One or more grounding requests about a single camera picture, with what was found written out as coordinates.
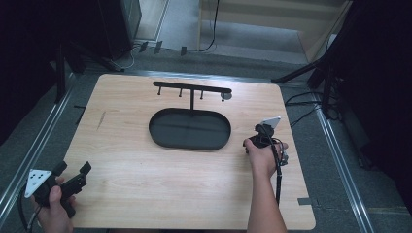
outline tape piece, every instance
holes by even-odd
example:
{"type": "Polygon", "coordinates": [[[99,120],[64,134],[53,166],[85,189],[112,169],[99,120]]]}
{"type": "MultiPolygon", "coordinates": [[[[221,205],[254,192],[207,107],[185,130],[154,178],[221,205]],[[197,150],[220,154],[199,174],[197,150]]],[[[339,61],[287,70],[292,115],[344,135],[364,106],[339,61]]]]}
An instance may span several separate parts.
{"type": "Polygon", "coordinates": [[[312,205],[312,200],[309,197],[297,198],[297,202],[299,203],[299,206],[312,205]]]}
{"type": "Polygon", "coordinates": [[[139,52],[145,51],[145,50],[146,50],[146,48],[148,47],[148,43],[149,43],[149,42],[145,42],[145,43],[143,43],[143,44],[142,44],[142,46],[140,46],[140,50],[139,50],[139,52]]]}
{"type": "Polygon", "coordinates": [[[186,53],[188,53],[188,48],[187,47],[182,47],[181,56],[186,55],[186,53]]]}
{"type": "Polygon", "coordinates": [[[161,44],[163,43],[163,41],[159,41],[155,44],[155,48],[154,48],[154,54],[158,54],[160,53],[160,49],[161,49],[161,44]]]}

